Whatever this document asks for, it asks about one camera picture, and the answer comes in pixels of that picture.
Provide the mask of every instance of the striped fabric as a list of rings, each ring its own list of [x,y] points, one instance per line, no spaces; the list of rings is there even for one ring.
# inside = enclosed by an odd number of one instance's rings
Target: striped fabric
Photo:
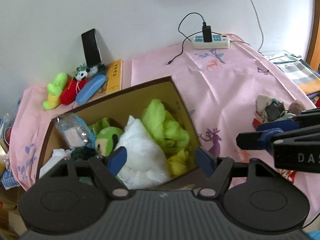
[[[274,63],[307,95],[320,91],[319,74],[315,72],[304,60],[286,53],[265,57]]]

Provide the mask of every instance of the black cable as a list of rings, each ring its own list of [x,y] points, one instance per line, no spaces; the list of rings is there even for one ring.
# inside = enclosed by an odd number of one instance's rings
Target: black cable
[[[185,18],[187,18],[190,14],[197,14],[197,15],[200,15],[200,17],[202,18],[203,20],[203,26],[206,26],[206,23],[205,23],[205,20],[203,18],[203,16],[200,14],[200,13],[196,13],[196,12],[192,12],[192,13],[188,13],[183,19],[182,21],[179,23],[179,26],[178,26],[178,32],[181,33],[186,39],[188,39],[189,41],[191,41],[183,32],[180,31],[180,26],[182,24],[182,22],[184,21]]]
[[[183,45],[184,45],[184,42],[185,42],[187,39],[190,40],[189,37],[191,37],[191,36],[193,36],[193,35],[196,35],[196,34],[198,34],[198,33],[202,33],[202,32],[197,32],[197,33],[193,33],[193,34],[191,34],[191,35],[189,35],[189,36],[186,36],[186,38],[185,38],[185,39],[183,40],[183,42],[182,42],[181,53],[178,54],[177,56],[175,56],[172,60],[170,60],[170,61],[167,63],[167,65],[171,64],[172,61],[174,61],[176,57],[179,57],[179,56],[183,53]]]

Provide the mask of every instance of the orange deer print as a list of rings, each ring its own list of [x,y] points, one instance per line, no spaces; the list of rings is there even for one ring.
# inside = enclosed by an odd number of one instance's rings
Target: orange deer print
[[[250,160],[250,154],[245,150],[236,150],[236,153],[240,154],[242,156],[241,163],[248,163]]]
[[[209,60],[209,65],[207,65],[207,70],[209,70],[209,68],[212,69],[218,69],[218,67],[222,68],[221,65],[218,64],[218,62],[215,59]]]

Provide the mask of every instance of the pile of clothes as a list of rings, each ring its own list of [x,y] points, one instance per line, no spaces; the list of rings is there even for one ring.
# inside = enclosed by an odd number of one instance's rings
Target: pile of clothes
[[[259,124],[267,122],[277,122],[291,118],[305,111],[306,107],[299,100],[294,100],[288,108],[284,102],[269,96],[259,95],[256,100],[256,112],[252,125],[256,129]],[[277,169],[278,172],[290,183],[294,183],[297,171]]]

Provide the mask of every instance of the white cable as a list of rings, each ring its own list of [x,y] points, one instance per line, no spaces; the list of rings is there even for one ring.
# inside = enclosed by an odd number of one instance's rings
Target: white cable
[[[4,141],[6,142],[6,144],[9,146],[9,143],[7,142],[7,139],[5,138],[5,134],[7,132],[8,129],[10,129],[11,127],[7,127],[5,130],[4,130],[4,134],[3,134],[3,139]]]
[[[245,43],[251,47],[249,43],[246,43],[245,41],[230,41],[231,43]]]
[[[257,17],[257,22],[258,22],[258,25],[259,25],[259,28],[260,28],[260,31],[261,31],[261,36],[262,36],[262,41],[261,41],[261,45],[258,49],[258,51],[260,51],[260,49],[262,48],[263,46],[263,42],[264,42],[264,35],[263,35],[263,31],[262,31],[262,28],[261,28],[261,24],[260,24],[260,20],[259,20],[259,16],[258,16],[258,13],[257,13],[257,10],[256,10],[256,7],[254,6],[254,3],[252,0],[250,0],[251,4],[252,4],[252,7],[254,9],[254,12],[256,14],[256,17]]]
[[[80,92],[79,83],[80,83],[80,81],[77,81],[77,84],[76,84],[76,93],[77,93],[77,95]]]

